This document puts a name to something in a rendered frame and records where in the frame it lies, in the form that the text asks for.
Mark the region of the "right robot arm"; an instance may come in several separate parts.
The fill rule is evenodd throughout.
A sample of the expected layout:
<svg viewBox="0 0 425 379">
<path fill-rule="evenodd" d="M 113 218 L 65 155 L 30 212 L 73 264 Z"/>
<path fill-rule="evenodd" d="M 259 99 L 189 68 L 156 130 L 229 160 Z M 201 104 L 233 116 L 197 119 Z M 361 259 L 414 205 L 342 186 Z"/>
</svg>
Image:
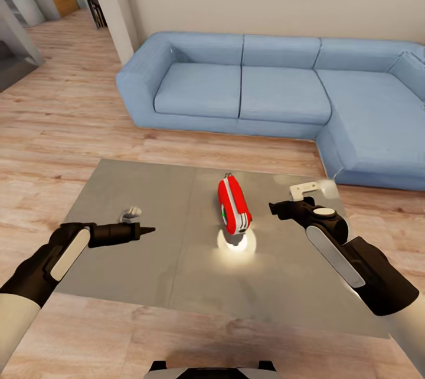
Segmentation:
<svg viewBox="0 0 425 379">
<path fill-rule="evenodd" d="M 363 237 L 347 243 L 345 220 L 303 196 L 319 189 L 316 182 L 291 186 L 289 201 L 269 203 L 272 214 L 294 219 L 306 229 L 309 241 L 360 295 L 425 379 L 425 295 Z"/>
</svg>

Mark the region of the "radio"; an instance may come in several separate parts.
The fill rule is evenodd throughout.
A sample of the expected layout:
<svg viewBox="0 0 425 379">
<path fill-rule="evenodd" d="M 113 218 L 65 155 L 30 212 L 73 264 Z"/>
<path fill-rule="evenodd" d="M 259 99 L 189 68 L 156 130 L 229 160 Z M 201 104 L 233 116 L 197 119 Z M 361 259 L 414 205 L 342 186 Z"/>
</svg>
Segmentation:
<svg viewBox="0 0 425 379">
<path fill-rule="evenodd" d="M 241 234 L 246 232 L 252 216 L 248 211 L 240 184 L 234 176 L 227 175 L 218 185 L 221 212 L 228 232 L 232 235 Z"/>
</svg>

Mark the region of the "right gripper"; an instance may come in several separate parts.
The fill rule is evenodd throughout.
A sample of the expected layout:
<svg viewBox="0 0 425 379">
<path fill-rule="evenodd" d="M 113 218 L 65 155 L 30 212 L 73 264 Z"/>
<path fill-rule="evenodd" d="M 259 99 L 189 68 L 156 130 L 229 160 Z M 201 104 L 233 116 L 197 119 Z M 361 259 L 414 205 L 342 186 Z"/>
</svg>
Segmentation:
<svg viewBox="0 0 425 379">
<path fill-rule="evenodd" d="M 296 214 L 304 205 L 313 207 L 315 202 L 312 197 L 305 197 L 302 201 L 282 201 L 276 204 L 269 203 L 269 207 L 273 215 L 277 214 L 280 220 L 294 219 L 296 222 Z"/>
</svg>

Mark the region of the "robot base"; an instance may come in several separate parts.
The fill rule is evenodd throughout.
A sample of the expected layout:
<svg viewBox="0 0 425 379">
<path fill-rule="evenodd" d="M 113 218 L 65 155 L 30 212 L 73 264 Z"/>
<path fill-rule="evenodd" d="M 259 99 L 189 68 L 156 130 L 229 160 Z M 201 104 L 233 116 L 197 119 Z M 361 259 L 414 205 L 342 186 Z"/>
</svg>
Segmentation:
<svg viewBox="0 0 425 379">
<path fill-rule="evenodd" d="M 271 361 L 260 361 L 259 368 L 166 368 L 165 361 L 154 361 L 142 379 L 283 379 Z"/>
</svg>

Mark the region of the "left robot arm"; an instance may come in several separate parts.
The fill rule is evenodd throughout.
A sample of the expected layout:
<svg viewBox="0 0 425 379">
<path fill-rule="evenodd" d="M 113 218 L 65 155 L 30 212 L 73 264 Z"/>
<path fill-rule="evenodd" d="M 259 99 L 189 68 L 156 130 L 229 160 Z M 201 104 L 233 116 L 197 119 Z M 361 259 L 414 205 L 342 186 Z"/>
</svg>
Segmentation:
<svg viewBox="0 0 425 379">
<path fill-rule="evenodd" d="M 18 344 L 75 260 L 88 248 L 140 240 L 155 228 L 131 223 L 142 213 L 137 207 L 120 212 L 117 224 L 62 223 L 15 274 L 0 287 L 0 374 Z"/>
</svg>

